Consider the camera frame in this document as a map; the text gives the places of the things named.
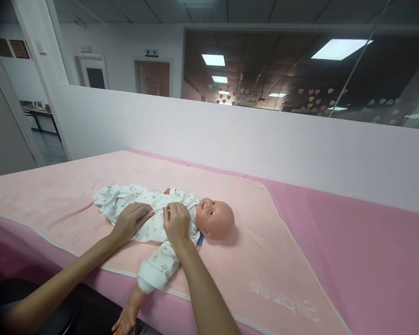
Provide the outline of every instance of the ceiling panel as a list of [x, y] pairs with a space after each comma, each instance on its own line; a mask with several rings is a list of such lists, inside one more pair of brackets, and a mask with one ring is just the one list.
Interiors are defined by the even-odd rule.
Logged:
[[186, 0], [185, 4], [191, 15], [192, 22], [228, 22], [226, 0]]
[[99, 21], [81, 8], [74, 0], [54, 0], [56, 10], [70, 18], [79, 18], [85, 23], [98, 23]]
[[329, 0], [277, 0], [272, 23], [313, 23]]
[[268, 22], [275, 0], [228, 0], [228, 21], [241, 23]]
[[112, 0], [113, 4], [135, 23], [158, 23], [154, 12], [144, 0]]
[[378, 11], [386, 0], [331, 0], [316, 23], [365, 23]]
[[104, 22], [129, 22], [110, 0], [80, 0], [80, 2]]
[[191, 22], [183, 0], [146, 0], [161, 23]]
[[388, 6], [381, 23], [419, 24], [419, 0], [395, 0]]

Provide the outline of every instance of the floor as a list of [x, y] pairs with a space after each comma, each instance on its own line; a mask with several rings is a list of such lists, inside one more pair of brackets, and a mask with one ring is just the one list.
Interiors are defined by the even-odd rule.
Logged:
[[33, 136], [45, 164], [54, 165], [68, 161], [62, 142], [59, 141], [56, 134], [43, 133], [33, 129]]

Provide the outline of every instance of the baby onesie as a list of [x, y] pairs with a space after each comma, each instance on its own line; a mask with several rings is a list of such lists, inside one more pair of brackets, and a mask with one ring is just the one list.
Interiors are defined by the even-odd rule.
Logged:
[[177, 270], [180, 262], [163, 228], [163, 207], [171, 202], [180, 202], [186, 206], [191, 217], [189, 238], [197, 244], [200, 231], [196, 225], [196, 207], [200, 203], [194, 194], [179, 188], [172, 188], [169, 194], [149, 190], [141, 185], [106, 185], [96, 192], [93, 202], [100, 206], [100, 212], [115, 225], [119, 214], [133, 202], [151, 205], [155, 215], [148, 219], [136, 232], [132, 240], [137, 242], [161, 242], [160, 248], [147, 261], [142, 261], [138, 272], [138, 286], [143, 292], [150, 293], [155, 288], [161, 289]]

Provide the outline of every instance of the white wall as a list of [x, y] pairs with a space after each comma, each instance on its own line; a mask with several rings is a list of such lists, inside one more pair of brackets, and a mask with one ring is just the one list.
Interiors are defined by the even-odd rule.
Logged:
[[134, 58], [152, 60], [144, 57], [144, 50], [158, 49], [160, 58], [172, 60], [172, 96], [181, 97], [183, 25], [66, 23], [61, 32], [70, 64], [81, 54], [81, 46], [104, 54], [109, 88], [116, 91], [136, 92]]
[[419, 130], [71, 86], [45, 1], [14, 3], [69, 158], [136, 148], [419, 212]]

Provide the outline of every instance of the pink blanket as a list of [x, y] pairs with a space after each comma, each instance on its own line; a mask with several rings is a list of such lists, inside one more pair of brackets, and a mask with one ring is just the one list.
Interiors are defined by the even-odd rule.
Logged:
[[[226, 201], [235, 212], [237, 231], [228, 241], [205, 240], [200, 255], [235, 318], [264, 333], [348, 333], [259, 183], [117, 152], [0, 177], [0, 216], [80, 255], [112, 229], [93, 206], [94, 192], [106, 183], [137, 183], [160, 191], [179, 186]], [[140, 261], [156, 248], [128, 243], [103, 267], [136, 276]], [[189, 298], [182, 271], [167, 290]]]

